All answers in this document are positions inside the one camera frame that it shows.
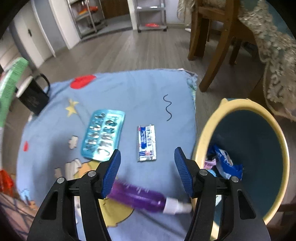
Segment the black mug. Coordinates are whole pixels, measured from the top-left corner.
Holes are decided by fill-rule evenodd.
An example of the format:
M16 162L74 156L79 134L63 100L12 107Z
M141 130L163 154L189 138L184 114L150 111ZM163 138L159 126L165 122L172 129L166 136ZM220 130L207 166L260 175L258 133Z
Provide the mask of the black mug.
M42 77L47 85L48 89L46 93L37 84L36 79ZM20 86L16 89L16 97L35 115L43 110L49 101L48 92L50 90L50 83L44 74L38 75L35 79L33 76L29 76Z

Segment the metal bolt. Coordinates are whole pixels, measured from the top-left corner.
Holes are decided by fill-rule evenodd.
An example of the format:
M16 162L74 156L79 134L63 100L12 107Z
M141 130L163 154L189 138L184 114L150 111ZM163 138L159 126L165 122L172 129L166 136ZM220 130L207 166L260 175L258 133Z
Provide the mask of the metal bolt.
M88 176L89 177L93 177L93 176L95 176L96 175L96 171L90 171L89 173L88 173Z
M239 179L236 176L232 176L231 181L237 183L239 181Z
M60 177L58 180L57 180L57 183L63 183L65 181L65 179L63 177Z
M203 176L206 176L207 175L207 170L206 169L201 169L200 174L203 175Z

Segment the white bottle cap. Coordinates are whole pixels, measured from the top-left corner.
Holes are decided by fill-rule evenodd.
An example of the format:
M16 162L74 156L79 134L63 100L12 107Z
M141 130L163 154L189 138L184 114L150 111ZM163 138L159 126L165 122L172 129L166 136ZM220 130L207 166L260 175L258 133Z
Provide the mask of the white bottle cap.
M178 199L167 197L163 213L176 214L176 213L190 213L192 206L190 203L179 202Z

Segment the storage rack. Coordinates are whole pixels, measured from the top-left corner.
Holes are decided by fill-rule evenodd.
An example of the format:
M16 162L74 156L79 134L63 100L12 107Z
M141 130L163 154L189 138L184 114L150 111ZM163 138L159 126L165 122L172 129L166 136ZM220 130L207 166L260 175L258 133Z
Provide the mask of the storage rack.
M90 10L89 0L67 0L67 2L68 2L68 5L69 5L69 9L70 9L70 12L71 12L72 19L74 21L75 27L77 29L77 32L79 34L79 37L82 40L85 40L85 39L92 38L92 37L96 36L97 35L97 32L100 29L104 28L104 26L107 26L105 15L104 15L102 4L101 4L101 1L100 0L98 0L98 2L99 2L98 11L101 11L102 16L103 16L103 20L100 20L99 23L96 23L94 21L94 18L93 18L94 12L92 12ZM72 7L74 6L74 4L77 4L79 2L85 4L86 9L87 9L87 12L75 16L75 14L73 13ZM79 27L78 27L78 22L81 21L81 20L83 20L83 19L86 19L88 21L90 20L91 27L90 27L90 29L81 32L80 29L79 29Z
M140 33L142 30L154 30L154 29L162 29L163 31L167 31L168 27L166 23L165 0L159 0L159 5L149 6L149 7L140 7L138 5L138 0L134 0L134 5L135 5L135 12L136 12L138 33ZM142 25L140 20L141 12L161 12L161 24L158 24L157 27Z

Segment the lace tablecloth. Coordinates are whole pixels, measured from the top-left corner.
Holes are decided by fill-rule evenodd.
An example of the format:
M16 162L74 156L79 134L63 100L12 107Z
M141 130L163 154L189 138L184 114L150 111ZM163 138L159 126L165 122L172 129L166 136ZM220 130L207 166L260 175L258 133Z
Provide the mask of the lace tablecloth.
M202 0L224 9L226 0ZM195 0L179 0L177 16L191 23ZM260 60L265 63L263 93L275 115L296 121L296 41L285 21L266 0L241 0L238 19L254 34Z

